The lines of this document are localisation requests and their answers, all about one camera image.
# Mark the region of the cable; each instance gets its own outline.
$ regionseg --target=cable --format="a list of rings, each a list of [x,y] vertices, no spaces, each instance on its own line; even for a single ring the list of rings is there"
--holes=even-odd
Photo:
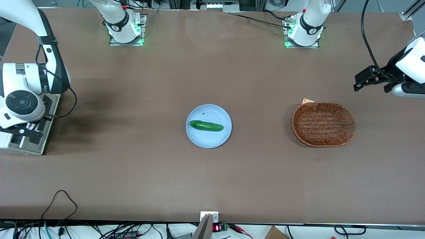
[[[47,237],[49,239],[53,239],[52,236],[50,236],[50,232],[47,230],[47,223],[44,221],[44,230],[46,231]]]
[[[159,9],[163,6],[158,7],[158,9],[152,14],[152,16],[145,22],[144,25],[147,25],[147,23],[152,19],[152,17],[155,16],[156,14],[158,14]]]
[[[251,235],[249,235],[244,229],[242,229],[239,226],[236,226],[235,224],[228,224],[229,228],[232,230],[235,230],[236,232],[239,232],[241,234],[244,234],[245,236],[251,237],[251,239],[254,239]]]
[[[382,76],[384,76],[385,78],[387,78],[388,80],[395,80],[394,78],[391,78],[391,77],[389,77],[389,76],[387,76],[385,73],[384,73],[384,71],[378,66],[378,62],[376,61],[376,59],[375,59],[375,56],[373,55],[373,53],[372,53],[372,49],[371,49],[371,47],[370,47],[370,45],[369,45],[369,43],[368,43],[368,40],[366,39],[366,35],[365,35],[365,27],[364,27],[364,20],[365,20],[365,12],[366,12],[366,7],[368,6],[368,3],[369,3],[369,0],[366,0],[366,2],[365,2],[365,5],[363,6],[363,10],[362,10],[362,16],[361,16],[361,19],[360,19],[360,27],[361,27],[361,30],[362,30],[362,37],[363,37],[363,40],[364,40],[364,42],[365,42],[365,44],[366,44],[366,47],[367,47],[367,49],[368,49],[368,52],[369,52],[369,55],[371,56],[371,58],[372,58],[372,61],[373,61],[373,64],[375,65],[375,67],[376,67],[376,70],[379,72],[379,73],[381,73],[382,74]]]
[[[43,212],[43,214],[41,214],[41,219],[42,220],[45,220],[44,218],[43,218],[43,216],[44,216],[44,214],[50,209],[50,207],[52,206],[52,204],[53,204],[53,201],[54,201],[54,199],[56,198],[56,196],[58,195],[58,193],[60,193],[60,192],[64,192],[65,194],[66,194],[66,196],[68,197],[68,199],[74,204],[74,206],[75,206],[75,210],[74,210],[74,212],[73,213],[71,213],[69,216],[67,216],[64,220],[67,220],[69,217],[71,217],[72,215],[74,215],[74,213],[76,213],[77,212],[77,210],[78,210],[78,206],[77,206],[77,204],[74,202],[74,200],[72,200],[72,198],[68,195],[68,193],[65,191],[65,190],[58,190],[55,194],[54,194],[54,196],[53,196],[53,199],[52,199],[52,201],[50,202],[50,204],[49,204],[49,206],[46,208],[46,210],[44,210],[44,212]]]
[[[287,18],[287,17],[291,17],[291,15],[289,15],[289,16],[286,16],[286,17],[279,17],[278,15],[276,15],[274,12],[272,12],[272,11],[269,11],[269,10],[267,10],[267,9],[265,9],[265,10],[263,10],[264,12],[268,12],[268,13],[270,13],[272,16],[274,16],[275,18],[277,18],[277,19],[279,19],[279,20],[285,20],[285,18]]]
[[[24,236],[24,238],[23,238],[23,239],[26,239],[26,237],[27,237],[28,233],[31,231],[31,229],[34,227],[34,225],[35,225],[35,222],[34,222],[34,223],[33,223],[33,225],[29,228],[29,230],[28,230],[28,231],[25,229],[25,236]]]
[[[294,238],[292,237],[291,230],[289,229],[289,225],[286,225],[286,228],[288,229],[289,237],[290,237],[291,239],[294,239]]]
[[[65,224],[65,231],[66,231],[66,234],[68,234],[69,239],[72,239],[71,234],[69,234],[68,228],[66,227],[66,224]]]
[[[337,228],[341,228],[344,232],[343,232],[343,233],[339,232],[339,231],[337,230]],[[343,226],[341,226],[341,225],[335,225],[334,230],[335,230],[335,232],[336,232],[336,233],[338,233],[339,235],[346,236],[346,237],[347,237],[347,239],[349,239],[349,238],[348,238],[348,236],[349,236],[349,235],[350,235],[350,236],[360,236],[360,235],[365,234],[365,233],[366,233],[366,227],[362,227],[362,228],[363,228],[363,230],[364,230],[364,231],[362,231],[362,232],[360,232],[360,233],[347,233],[347,231],[345,230],[345,228],[344,228]]]
[[[276,24],[276,23],[269,23],[269,22],[266,22],[266,21],[263,21],[263,20],[259,20],[259,19],[255,19],[255,18],[252,18],[252,17],[239,15],[239,14],[234,14],[234,13],[229,13],[229,14],[234,15],[234,16],[238,16],[238,17],[244,17],[244,18],[251,19],[251,20],[254,20],[254,21],[257,21],[257,22],[261,22],[261,23],[264,23],[264,24],[269,24],[269,25],[272,25],[272,26],[278,26],[278,27],[283,27],[283,28],[287,28],[287,29],[291,28],[290,26],[279,25],[279,24]]]
[[[49,71],[46,67],[44,67],[44,66],[42,66],[40,63],[38,63],[38,55],[40,54],[40,49],[41,49],[41,45],[38,45],[38,50],[37,50],[37,53],[35,54],[35,63],[37,64],[37,66],[39,66],[39,67],[41,67],[42,69],[44,69],[44,70],[46,70],[46,72],[48,72],[48,73],[50,73],[50,74],[52,74],[54,77],[56,77],[58,80],[60,80],[60,82],[64,85],[64,86],[66,86],[71,92],[72,92],[72,94],[74,95],[74,98],[75,98],[75,102],[74,102],[74,105],[72,106],[72,108],[71,108],[71,110],[68,112],[68,113],[66,113],[66,114],[64,114],[64,115],[62,115],[62,116],[57,116],[57,115],[51,115],[52,117],[57,117],[57,118],[62,118],[62,117],[65,117],[65,116],[67,116],[67,115],[69,115],[74,109],[75,109],[75,106],[77,105],[77,94],[75,93],[75,91],[71,88],[71,86],[69,85],[69,83],[66,83],[64,80],[62,80],[62,78],[60,78],[59,76],[57,76],[55,73],[53,73],[53,72],[51,72],[51,71]]]
[[[151,224],[151,225],[152,225],[152,228],[159,233],[159,235],[161,236],[161,239],[163,239],[162,234],[153,226],[153,224]]]
[[[244,233],[242,233],[242,234],[244,234],[244,235],[247,235],[247,236],[251,237],[251,239],[254,239],[251,235],[249,235],[249,234],[248,234],[248,233],[246,233],[246,232],[244,232]]]
[[[126,4],[126,5],[129,6],[129,7],[132,7],[132,8],[138,8],[138,7],[140,7],[140,5],[138,7],[137,6],[130,5],[130,4]]]

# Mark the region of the brown wicker basket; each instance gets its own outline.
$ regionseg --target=brown wicker basket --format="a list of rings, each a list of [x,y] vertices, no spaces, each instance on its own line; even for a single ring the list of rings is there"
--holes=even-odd
[[[356,125],[351,113],[333,102],[300,105],[292,116],[295,135],[312,147],[338,147],[353,139]]]

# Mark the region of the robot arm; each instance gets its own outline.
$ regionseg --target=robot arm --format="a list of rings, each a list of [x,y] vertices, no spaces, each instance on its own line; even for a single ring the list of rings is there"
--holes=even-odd
[[[381,69],[369,66],[355,76],[354,91],[367,85],[388,83],[384,92],[393,92],[398,97],[425,98],[425,34],[414,37],[409,45],[395,54]]]
[[[323,30],[323,24],[332,10],[329,0],[309,0],[305,12],[295,15],[296,24],[288,37],[300,46],[313,45]]]
[[[102,14],[109,34],[119,43],[129,43],[138,37],[140,30],[140,13],[124,9],[114,0],[90,0]]]
[[[35,122],[45,115],[40,93],[61,94],[71,84],[63,64],[57,40],[43,11],[31,0],[0,0],[0,17],[21,24],[37,35],[37,41],[46,56],[46,63],[4,63],[0,97],[0,129]]]

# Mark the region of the cucumber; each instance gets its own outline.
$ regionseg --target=cucumber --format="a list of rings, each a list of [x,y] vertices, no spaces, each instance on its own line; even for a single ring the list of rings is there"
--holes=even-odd
[[[205,130],[205,131],[218,132],[218,131],[223,130],[222,125],[214,124],[214,123],[210,123],[210,122],[204,122],[204,121],[200,121],[200,120],[192,120],[190,122],[190,126],[194,127],[195,129]]]

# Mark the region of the light blue plate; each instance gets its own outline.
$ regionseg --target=light blue plate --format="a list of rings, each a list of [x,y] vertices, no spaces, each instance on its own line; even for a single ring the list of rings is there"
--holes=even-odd
[[[223,130],[219,132],[198,130],[190,126],[192,120],[200,120],[220,124]],[[199,147],[215,148],[222,145],[232,132],[232,120],[229,114],[218,105],[201,105],[194,109],[186,121],[186,133],[189,139]]]

